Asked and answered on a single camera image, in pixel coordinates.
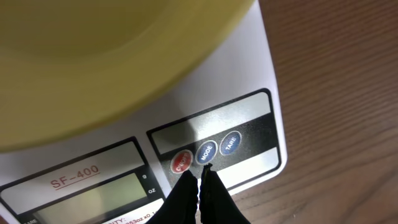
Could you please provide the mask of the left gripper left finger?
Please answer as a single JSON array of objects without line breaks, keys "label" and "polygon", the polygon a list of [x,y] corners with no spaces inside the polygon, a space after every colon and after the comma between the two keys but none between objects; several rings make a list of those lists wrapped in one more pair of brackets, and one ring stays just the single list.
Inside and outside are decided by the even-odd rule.
[{"label": "left gripper left finger", "polygon": [[147,224],[196,224],[198,180],[185,171]]}]

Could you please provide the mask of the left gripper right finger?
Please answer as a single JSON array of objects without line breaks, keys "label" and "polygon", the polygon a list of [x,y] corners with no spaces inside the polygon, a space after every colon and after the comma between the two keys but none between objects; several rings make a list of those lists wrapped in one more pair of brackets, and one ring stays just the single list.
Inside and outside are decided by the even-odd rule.
[{"label": "left gripper right finger", "polygon": [[202,224],[250,224],[211,167],[210,163],[205,165],[201,174],[199,209]]}]

